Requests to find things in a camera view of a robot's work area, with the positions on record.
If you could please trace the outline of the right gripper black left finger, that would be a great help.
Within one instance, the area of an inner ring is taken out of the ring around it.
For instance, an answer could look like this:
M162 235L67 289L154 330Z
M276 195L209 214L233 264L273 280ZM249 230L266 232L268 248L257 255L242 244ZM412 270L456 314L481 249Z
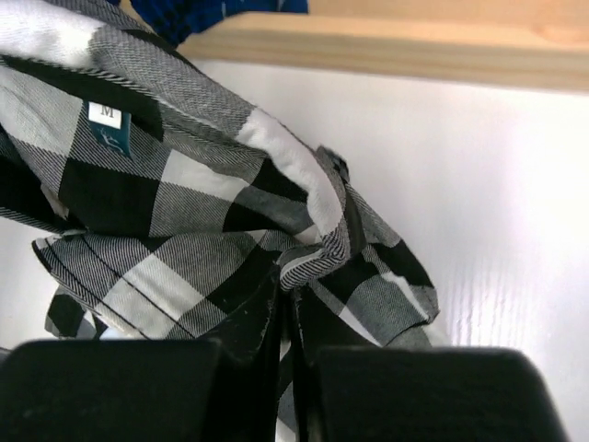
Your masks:
M5 441L271 441L276 273L195 340L37 341L1 366Z

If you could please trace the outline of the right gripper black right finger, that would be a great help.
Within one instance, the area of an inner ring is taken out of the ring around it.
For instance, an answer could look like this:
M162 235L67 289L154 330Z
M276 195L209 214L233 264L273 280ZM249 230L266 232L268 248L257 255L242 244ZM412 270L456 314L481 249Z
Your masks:
M563 441L545 383L507 349L380 348L309 289L290 297L302 441Z

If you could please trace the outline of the black white checkered shirt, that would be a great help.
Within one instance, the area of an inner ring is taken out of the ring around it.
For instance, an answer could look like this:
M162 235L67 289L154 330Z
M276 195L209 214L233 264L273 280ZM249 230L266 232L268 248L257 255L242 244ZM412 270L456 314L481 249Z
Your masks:
M311 147L105 1L1 5L1 214L45 229L64 339L219 337L292 297L321 343L440 345L403 239Z

